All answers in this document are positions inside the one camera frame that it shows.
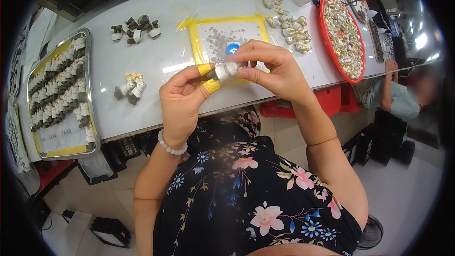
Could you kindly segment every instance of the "black floral dress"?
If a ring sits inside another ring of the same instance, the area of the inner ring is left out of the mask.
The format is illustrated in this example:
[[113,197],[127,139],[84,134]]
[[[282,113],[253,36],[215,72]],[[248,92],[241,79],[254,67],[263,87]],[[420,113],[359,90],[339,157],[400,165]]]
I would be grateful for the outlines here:
[[354,217],[259,129],[253,107],[199,121],[158,213],[154,255],[242,256],[287,243],[353,253]]

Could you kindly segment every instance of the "hand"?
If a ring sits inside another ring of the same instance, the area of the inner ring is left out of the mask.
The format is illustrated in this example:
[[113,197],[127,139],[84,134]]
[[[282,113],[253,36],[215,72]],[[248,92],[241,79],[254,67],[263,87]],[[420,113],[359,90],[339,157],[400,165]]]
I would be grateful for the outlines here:
[[210,92],[200,85],[207,77],[201,76],[197,65],[188,66],[175,74],[160,88],[163,139],[173,150],[183,148],[196,128],[199,107]]
[[385,61],[385,72],[397,70],[398,65],[395,60],[388,59]]
[[[312,93],[299,65],[285,48],[250,40],[226,60],[251,61],[251,68],[240,69],[237,76],[267,88],[282,99],[301,102],[309,92]],[[254,68],[258,60],[265,63],[270,73]]]

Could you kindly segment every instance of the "tabletop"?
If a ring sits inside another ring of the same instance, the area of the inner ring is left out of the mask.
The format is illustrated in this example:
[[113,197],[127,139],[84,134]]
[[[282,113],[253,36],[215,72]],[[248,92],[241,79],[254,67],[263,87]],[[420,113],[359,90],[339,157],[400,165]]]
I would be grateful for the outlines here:
[[[306,16],[307,29],[313,37],[309,43],[312,50],[306,54],[297,52],[293,45],[285,42],[281,28],[272,28],[266,22],[269,42],[290,49],[310,87],[322,88],[343,82],[344,79],[330,61],[320,36],[318,8],[312,3],[298,7],[292,0],[284,0],[281,7],[289,11],[290,16]],[[94,114],[101,139],[106,141],[162,124],[158,89],[179,70],[194,64],[188,30],[177,30],[177,22],[188,17],[211,18],[255,13],[276,15],[273,10],[265,8],[262,0],[126,0],[98,12],[90,20],[84,22],[80,19],[70,24],[49,42],[49,46],[58,44],[80,27],[86,27],[90,31]],[[119,25],[130,17],[136,19],[141,14],[149,15],[150,21],[159,21],[162,33],[158,38],[152,39],[144,33],[142,41],[134,45],[127,44],[125,34],[118,42],[111,40],[111,26]],[[369,26],[359,21],[357,24],[365,44],[364,77],[384,73],[384,63],[379,63],[374,58]],[[146,83],[136,106],[129,104],[126,98],[117,101],[113,95],[114,88],[126,82],[126,72],[143,74]],[[274,95],[271,92],[253,83],[221,88],[202,104],[199,113],[208,115],[272,97]],[[21,123],[22,128],[27,129],[30,119],[21,117]]]

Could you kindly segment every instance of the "plastic bag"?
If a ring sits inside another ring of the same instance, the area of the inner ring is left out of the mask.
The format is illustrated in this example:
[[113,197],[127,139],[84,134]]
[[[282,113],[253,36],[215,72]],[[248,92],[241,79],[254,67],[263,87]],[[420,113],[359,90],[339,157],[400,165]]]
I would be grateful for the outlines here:
[[103,175],[111,177],[114,174],[101,151],[94,157],[79,158],[78,161],[84,172],[90,178],[90,182],[93,178]]

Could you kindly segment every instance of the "red plastic stool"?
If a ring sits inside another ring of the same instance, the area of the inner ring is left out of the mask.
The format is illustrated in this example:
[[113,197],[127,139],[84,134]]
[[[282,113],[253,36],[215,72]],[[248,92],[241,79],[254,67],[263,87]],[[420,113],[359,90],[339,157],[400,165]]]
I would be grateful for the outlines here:
[[[341,107],[341,87],[339,85],[316,90],[314,94],[327,116],[330,117],[339,112]],[[294,110],[292,108],[278,107],[276,100],[262,103],[260,109],[261,115],[266,118],[295,119]]]
[[40,161],[35,167],[40,174],[40,191],[42,191],[63,170],[73,164],[74,160]]
[[343,83],[341,85],[340,112],[356,113],[361,109],[362,107],[357,104],[357,99],[355,98],[351,84]]

